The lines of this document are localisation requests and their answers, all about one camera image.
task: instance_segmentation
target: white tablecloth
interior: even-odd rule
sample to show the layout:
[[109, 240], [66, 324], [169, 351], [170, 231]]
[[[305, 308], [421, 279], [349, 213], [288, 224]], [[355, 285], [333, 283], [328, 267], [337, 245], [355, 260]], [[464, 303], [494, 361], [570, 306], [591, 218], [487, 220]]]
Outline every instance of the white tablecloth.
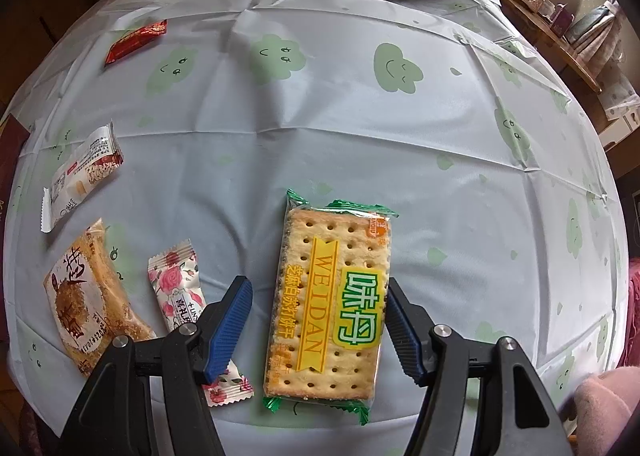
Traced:
[[[398, 2], [104, 0], [21, 87], [9, 111], [31, 137], [4, 238], [10, 365], [56, 433], [84, 379], [42, 280], [102, 217], [132, 306], [160, 334], [149, 256], [190, 237], [209, 302], [236, 274], [254, 283], [233, 358], [257, 396], [212, 410], [227, 454], [402, 454], [423, 392], [386, 334], [369, 425], [328, 407], [294, 414], [286, 402], [272, 414], [261, 404], [287, 187], [318, 205], [397, 211], [392, 274], [408, 298], [466, 337], [515, 337], [558, 406], [587, 374], [616, 365], [625, 227], [589, 119], [493, 1]], [[124, 30], [165, 18], [165, 36], [104, 67]], [[42, 188], [110, 120], [124, 165], [40, 232]], [[158, 436], [170, 454], [160, 385]]]

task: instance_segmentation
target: wooden desk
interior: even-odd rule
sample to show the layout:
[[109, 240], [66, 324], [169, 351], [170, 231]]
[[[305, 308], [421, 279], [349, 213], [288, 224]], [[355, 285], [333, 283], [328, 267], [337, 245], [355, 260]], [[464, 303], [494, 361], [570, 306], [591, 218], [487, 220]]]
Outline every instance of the wooden desk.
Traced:
[[596, 82], [594, 76], [578, 61], [575, 50], [567, 44], [567, 42], [559, 39], [558, 36], [551, 31], [548, 23], [545, 22], [540, 15], [533, 13], [518, 0], [500, 0], [500, 2], [502, 3], [503, 11], [505, 11], [505, 9], [507, 10], [505, 13], [507, 17], [510, 14], [515, 15], [520, 22], [524, 22], [526, 27], [530, 30], [527, 34], [524, 34], [524, 38], [531, 42], [535, 47], [538, 47], [538, 45], [544, 42], [554, 48], [554, 51], [558, 56], [561, 57], [566, 65], [572, 68], [572, 70], [574, 70], [582, 80], [584, 80], [585, 84], [587, 84], [593, 92], [602, 92], [602, 89]]

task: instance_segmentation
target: white snack package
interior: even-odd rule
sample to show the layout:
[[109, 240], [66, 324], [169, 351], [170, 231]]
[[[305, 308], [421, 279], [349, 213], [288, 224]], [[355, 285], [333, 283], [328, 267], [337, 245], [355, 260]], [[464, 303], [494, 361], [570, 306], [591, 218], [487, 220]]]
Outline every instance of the white snack package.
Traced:
[[98, 127], [56, 171], [50, 188], [44, 188], [41, 230], [50, 232], [122, 162], [122, 151], [113, 134], [113, 122]]

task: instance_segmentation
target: table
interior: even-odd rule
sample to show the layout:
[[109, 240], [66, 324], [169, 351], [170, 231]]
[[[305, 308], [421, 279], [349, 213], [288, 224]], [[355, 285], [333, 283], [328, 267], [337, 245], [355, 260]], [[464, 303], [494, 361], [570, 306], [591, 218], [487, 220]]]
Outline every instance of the table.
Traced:
[[[164, 19], [165, 36], [104, 67], [125, 30]], [[264, 63], [255, 50], [295, 54]], [[184, 58], [190, 67], [165, 68]], [[20, 392], [59, 434], [84, 379], [63, 349], [42, 281], [101, 217], [132, 308], [159, 335], [166, 329], [146, 276], [152, 255], [190, 237], [207, 302], [237, 274], [253, 282], [232, 358], [257, 394], [211, 410], [229, 456], [276, 456], [283, 447], [308, 456], [403, 454], [423, 392], [403, 374], [386, 333], [368, 425], [314, 404], [294, 413], [283, 401], [276, 414], [262, 405], [290, 187], [315, 205], [340, 198], [398, 212], [391, 275], [409, 300], [467, 338], [513, 336], [561, 407], [622, 352], [626, 230], [591, 124], [557, 75], [531, 60], [385, 0], [94, 7], [9, 107], [31, 129], [4, 238], [10, 368]], [[184, 75], [162, 76], [178, 69]], [[53, 232], [40, 232], [42, 188], [110, 120], [123, 165]], [[473, 438], [477, 396], [471, 382], [460, 454]], [[152, 399], [160, 451], [169, 454], [160, 381]]]
[[540, 15], [533, 13], [519, 0], [500, 0], [500, 2], [503, 8], [507, 9], [508, 14], [512, 14], [531, 29], [530, 35], [525, 35], [531, 44], [538, 46], [540, 43], [546, 42], [547, 45], [551, 46], [554, 51], [558, 53], [566, 65], [580, 76], [593, 92], [602, 92], [602, 88], [598, 85], [595, 77], [585, 65], [580, 63], [575, 50], [572, 49], [566, 41], [558, 38]]

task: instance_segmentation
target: rectangular biscuit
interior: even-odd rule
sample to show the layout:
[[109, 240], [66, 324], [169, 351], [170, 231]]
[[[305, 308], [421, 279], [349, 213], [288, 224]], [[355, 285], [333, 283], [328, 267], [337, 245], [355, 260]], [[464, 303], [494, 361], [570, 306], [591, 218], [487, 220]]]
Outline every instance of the rectangular biscuit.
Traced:
[[389, 261], [388, 219], [299, 208], [287, 213], [267, 396], [373, 397]]

